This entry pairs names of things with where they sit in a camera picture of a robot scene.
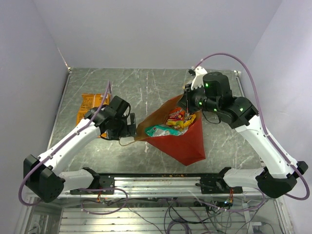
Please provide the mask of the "teal snack packet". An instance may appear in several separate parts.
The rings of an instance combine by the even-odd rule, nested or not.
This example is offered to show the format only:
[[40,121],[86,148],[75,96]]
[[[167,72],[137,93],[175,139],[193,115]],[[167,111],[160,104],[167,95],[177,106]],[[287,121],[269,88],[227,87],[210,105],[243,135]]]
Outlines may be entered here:
[[149,137],[181,136],[188,131],[188,128],[178,130],[167,125],[154,125],[145,129],[145,134]]

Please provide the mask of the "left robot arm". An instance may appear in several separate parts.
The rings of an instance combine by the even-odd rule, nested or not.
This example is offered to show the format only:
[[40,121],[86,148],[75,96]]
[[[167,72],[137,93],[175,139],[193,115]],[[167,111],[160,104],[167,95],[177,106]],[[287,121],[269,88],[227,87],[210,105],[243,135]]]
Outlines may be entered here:
[[131,105],[115,96],[108,105],[90,109],[79,124],[54,147],[38,157],[29,155],[23,162],[22,187],[27,186],[41,201],[54,201],[62,192],[71,190],[93,194],[102,189],[101,177],[85,167],[64,172],[65,166],[88,143],[106,133],[104,140],[136,136],[136,117]]

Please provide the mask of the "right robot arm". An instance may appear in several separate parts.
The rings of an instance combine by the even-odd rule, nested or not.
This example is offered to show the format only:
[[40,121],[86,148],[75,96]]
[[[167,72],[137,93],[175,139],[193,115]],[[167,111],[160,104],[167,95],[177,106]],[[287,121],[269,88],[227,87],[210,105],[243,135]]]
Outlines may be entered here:
[[202,67],[188,72],[194,78],[185,85],[179,107],[190,114],[198,111],[216,114],[219,122],[228,124],[248,141],[265,164],[258,169],[225,167],[215,180],[216,189],[225,193],[231,187],[250,187],[271,198],[289,196],[297,179],[307,171],[306,162],[297,161],[276,143],[252,102],[233,96],[227,76],[208,73]]

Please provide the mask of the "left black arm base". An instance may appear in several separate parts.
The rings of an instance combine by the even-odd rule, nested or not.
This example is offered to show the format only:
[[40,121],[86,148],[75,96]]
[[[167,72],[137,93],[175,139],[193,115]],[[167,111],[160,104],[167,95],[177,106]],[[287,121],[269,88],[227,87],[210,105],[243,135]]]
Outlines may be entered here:
[[114,193],[115,180],[110,175],[101,175],[95,189],[100,190],[103,195],[112,195]]

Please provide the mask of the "orange kettle chips bag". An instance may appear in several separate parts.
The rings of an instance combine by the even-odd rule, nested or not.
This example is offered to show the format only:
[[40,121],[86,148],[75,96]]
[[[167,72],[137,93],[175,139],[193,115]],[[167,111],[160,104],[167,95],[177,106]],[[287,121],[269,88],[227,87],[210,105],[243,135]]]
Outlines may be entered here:
[[92,108],[98,108],[104,94],[82,94],[82,103],[76,117],[76,125],[84,118],[84,115]]

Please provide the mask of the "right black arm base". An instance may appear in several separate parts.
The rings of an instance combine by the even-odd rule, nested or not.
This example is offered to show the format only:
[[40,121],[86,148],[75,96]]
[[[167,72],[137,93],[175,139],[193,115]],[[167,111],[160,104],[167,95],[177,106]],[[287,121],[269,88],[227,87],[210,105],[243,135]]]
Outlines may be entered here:
[[201,177],[195,186],[201,189],[202,194],[220,194],[226,192],[223,179],[214,175]]

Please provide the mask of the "red paper bag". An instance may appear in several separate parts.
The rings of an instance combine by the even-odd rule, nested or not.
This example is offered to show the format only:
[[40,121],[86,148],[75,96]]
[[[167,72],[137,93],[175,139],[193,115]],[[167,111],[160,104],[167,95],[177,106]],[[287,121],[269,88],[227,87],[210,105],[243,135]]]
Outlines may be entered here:
[[196,112],[196,119],[187,132],[181,136],[149,137],[145,133],[147,127],[164,124],[171,110],[177,107],[182,95],[173,97],[147,116],[136,128],[134,141],[146,141],[162,152],[168,154],[185,166],[204,160],[205,149],[202,129],[202,114]]

